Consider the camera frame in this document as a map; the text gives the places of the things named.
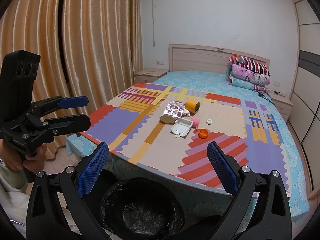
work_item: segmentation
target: pink blanket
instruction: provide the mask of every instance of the pink blanket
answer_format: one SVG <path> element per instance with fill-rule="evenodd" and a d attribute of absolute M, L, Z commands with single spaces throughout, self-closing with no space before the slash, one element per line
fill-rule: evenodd
<path fill-rule="evenodd" d="M 251 70 L 241 67 L 236 64 L 232 64 L 232 71 L 231 75 L 242 80 L 249 81 L 250 83 L 257 85 L 257 86 L 265 86 L 270 84 L 270 76 L 260 74 L 260 73 L 253 73 Z"/>

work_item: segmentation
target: pink toy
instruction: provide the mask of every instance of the pink toy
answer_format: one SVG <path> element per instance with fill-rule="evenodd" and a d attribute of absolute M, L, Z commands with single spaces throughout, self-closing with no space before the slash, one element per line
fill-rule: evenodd
<path fill-rule="evenodd" d="M 191 120 L 193 121 L 192 128 L 197 128 L 200 124 L 200 119 L 192 117 Z"/>

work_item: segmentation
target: striped blanket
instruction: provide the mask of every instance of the striped blanket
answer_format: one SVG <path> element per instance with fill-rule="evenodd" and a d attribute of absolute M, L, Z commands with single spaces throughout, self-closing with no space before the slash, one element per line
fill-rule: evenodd
<path fill-rule="evenodd" d="M 233 64 L 237 64 L 241 67 L 249 69 L 254 73 L 271 76 L 266 65 L 263 65 L 252 58 L 241 55 L 232 55 L 229 61 L 231 61 Z"/>

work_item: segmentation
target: bed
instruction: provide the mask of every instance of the bed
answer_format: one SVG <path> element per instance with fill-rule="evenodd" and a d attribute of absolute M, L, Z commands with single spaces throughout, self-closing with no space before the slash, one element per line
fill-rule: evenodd
<path fill-rule="evenodd" d="M 113 157 L 117 157 L 109 162 L 108 168 L 119 178 L 146 177 L 151 173 L 153 179 L 160 180 L 174 192 L 188 215 L 205 217 L 223 213 L 230 197 L 202 156 L 204 149 L 197 142 L 196 131 L 190 131 L 177 144 L 177 139 L 170 134 L 170 126 L 159 121 L 170 100 L 195 99 L 201 102 L 201 120 L 208 116 L 213 119 L 214 126 L 203 124 L 203 128 L 210 131 L 214 140 L 224 144 L 224 151 L 233 152 L 240 164 L 249 165 L 255 172 L 279 170 L 290 197 L 292 220 L 299 223 L 309 205 L 295 143 L 271 103 L 256 92 L 227 84 L 226 64 L 231 54 L 248 56 L 269 66 L 268 59 L 242 52 L 170 45 L 170 72 L 153 84 L 133 85 L 93 113 L 91 128 L 81 137 L 68 138 L 69 154 L 91 154 L 95 146 L 104 141 Z M 194 194 L 195 202 L 183 197 L 186 192 Z M 255 198 L 244 224 L 250 218 Z"/>

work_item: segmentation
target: wardrobe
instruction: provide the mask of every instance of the wardrobe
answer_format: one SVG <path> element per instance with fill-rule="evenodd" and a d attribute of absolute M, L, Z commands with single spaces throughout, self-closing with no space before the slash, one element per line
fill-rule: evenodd
<path fill-rule="evenodd" d="M 292 125 L 310 172 L 312 190 L 320 189 L 320 21 L 307 0 L 296 0 L 299 63 L 291 94 Z"/>

